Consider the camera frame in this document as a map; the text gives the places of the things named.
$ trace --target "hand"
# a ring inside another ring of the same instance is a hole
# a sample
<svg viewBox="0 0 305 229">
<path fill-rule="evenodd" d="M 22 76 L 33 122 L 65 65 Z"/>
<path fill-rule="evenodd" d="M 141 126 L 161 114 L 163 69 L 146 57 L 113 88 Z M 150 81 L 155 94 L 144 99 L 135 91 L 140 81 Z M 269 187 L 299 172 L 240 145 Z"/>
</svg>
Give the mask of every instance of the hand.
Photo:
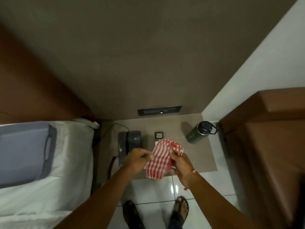
<svg viewBox="0 0 305 229">
<path fill-rule="evenodd" d="M 154 159 L 150 151 L 141 148 L 134 148 L 125 158 L 124 168 L 131 171 L 131 175 L 140 173 L 147 162 Z"/>
<path fill-rule="evenodd" d="M 170 172 L 175 173 L 182 185 L 184 185 L 185 190 L 188 188 L 187 177 L 190 173 L 192 173 L 195 169 L 186 154 L 182 156 L 178 156 L 174 153 L 172 149 L 170 149 L 170 157 L 176 161 L 176 169 L 171 169 Z"/>
</svg>

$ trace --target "forearm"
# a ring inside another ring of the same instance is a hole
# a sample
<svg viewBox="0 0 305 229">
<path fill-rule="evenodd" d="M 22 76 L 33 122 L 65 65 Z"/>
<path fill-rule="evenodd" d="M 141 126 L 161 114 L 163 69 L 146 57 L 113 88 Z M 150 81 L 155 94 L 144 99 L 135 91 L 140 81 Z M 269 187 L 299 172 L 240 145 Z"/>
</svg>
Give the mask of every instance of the forearm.
<svg viewBox="0 0 305 229">
<path fill-rule="evenodd" d="M 132 172 L 128 168 L 119 169 L 101 189 L 55 228 L 107 228 L 131 177 Z"/>
<path fill-rule="evenodd" d="M 189 189 L 213 229 L 257 229 L 198 173 L 188 176 Z"/>
</svg>

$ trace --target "person's left hand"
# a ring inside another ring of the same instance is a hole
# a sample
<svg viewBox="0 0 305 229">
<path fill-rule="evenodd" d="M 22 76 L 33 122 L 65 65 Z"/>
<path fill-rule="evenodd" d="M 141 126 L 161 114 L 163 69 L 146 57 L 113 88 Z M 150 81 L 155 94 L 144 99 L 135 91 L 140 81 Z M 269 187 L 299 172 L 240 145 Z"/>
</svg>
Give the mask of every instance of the person's left hand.
<svg viewBox="0 0 305 229">
<path fill-rule="evenodd" d="M 131 152 L 128 153 L 124 166 L 129 169 L 132 175 L 140 173 L 147 162 L 154 159 L 154 156 L 150 151 L 141 148 L 134 148 Z"/>
</svg>

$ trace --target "white wall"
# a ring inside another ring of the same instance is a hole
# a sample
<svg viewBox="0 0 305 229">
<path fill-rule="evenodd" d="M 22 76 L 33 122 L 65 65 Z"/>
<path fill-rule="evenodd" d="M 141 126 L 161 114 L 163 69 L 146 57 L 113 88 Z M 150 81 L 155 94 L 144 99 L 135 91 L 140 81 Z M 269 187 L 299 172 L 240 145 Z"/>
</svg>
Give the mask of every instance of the white wall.
<svg viewBox="0 0 305 229">
<path fill-rule="evenodd" d="M 305 86 L 305 0 L 298 0 L 202 112 L 218 121 L 255 92 Z"/>
</svg>

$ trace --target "green water bottle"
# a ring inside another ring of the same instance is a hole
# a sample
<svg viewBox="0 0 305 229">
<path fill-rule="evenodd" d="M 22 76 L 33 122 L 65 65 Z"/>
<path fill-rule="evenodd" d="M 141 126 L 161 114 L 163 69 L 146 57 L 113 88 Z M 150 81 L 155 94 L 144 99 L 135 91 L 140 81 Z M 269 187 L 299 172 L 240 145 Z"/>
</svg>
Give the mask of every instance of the green water bottle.
<svg viewBox="0 0 305 229">
<path fill-rule="evenodd" d="M 192 131 L 186 136 L 186 139 L 191 144 L 196 144 L 202 138 L 212 134 L 215 135 L 217 132 L 217 128 L 208 121 L 201 121 L 198 123 Z"/>
</svg>

